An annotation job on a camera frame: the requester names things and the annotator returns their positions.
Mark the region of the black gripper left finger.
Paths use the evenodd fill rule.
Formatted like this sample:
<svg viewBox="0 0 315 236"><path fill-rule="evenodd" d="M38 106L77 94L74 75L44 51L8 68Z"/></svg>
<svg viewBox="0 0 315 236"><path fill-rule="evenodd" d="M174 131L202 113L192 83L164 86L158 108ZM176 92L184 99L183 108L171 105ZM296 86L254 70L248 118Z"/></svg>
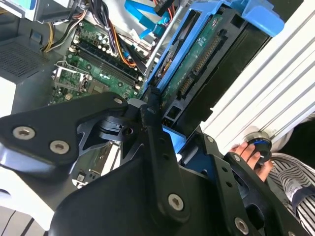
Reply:
<svg viewBox="0 0 315 236"><path fill-rule="evenodd" d="M185 223L190 204L170 135L162 129L159 104L157 89L139 107L105 92L3 117L2 165L46 183L60 182L83 152L119 140L125 145L120 167L142 162L153 219Z"/></svg>

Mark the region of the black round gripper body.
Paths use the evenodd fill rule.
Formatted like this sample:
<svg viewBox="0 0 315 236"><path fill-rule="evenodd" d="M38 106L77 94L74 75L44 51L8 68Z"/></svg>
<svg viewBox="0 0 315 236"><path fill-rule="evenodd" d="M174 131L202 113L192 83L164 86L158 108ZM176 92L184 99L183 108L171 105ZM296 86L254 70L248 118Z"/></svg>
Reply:
<svg viewBox="0 0 315 236"><path fill-rule="evenodd" d="M157 222L145 192L142 162L119 167L66 197L57 208L51 236L230 236L214 185L180 168L190 204L186 223Z"/></svg>

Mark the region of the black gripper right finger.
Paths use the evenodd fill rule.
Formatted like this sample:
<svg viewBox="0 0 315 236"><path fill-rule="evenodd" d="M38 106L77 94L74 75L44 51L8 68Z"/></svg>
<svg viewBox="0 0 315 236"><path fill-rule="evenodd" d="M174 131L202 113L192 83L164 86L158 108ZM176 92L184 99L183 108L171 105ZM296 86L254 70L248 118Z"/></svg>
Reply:
<svg viewBox="0 0 315 236"><path fill-rule="evenodd" d="M203 152L209 158L209 178L216 184L223 219L219 226L229 236L258 236L247 208L255 206L263 216L267 236L306 236L307 232L253 170L236 154L222 155L214 139L202 135Z"/></svg>

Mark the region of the person hand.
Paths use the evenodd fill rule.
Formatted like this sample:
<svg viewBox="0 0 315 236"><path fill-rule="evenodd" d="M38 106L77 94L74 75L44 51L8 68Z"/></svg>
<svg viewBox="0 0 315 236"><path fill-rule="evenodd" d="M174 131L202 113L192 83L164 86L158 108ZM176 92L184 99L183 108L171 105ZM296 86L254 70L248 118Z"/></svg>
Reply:
<svg viewBox="0 0 315 236"><path fill-rule="evenodd" d="M230 152L236 153L247 163L247 165L255 171L256 175L265 182L268 175L270 174L273 163L271 160L264 162L262 165L258 164L260 159L260 152L255 151L254 144L248 144L243 142L240 145L234 146Z"/></svg>

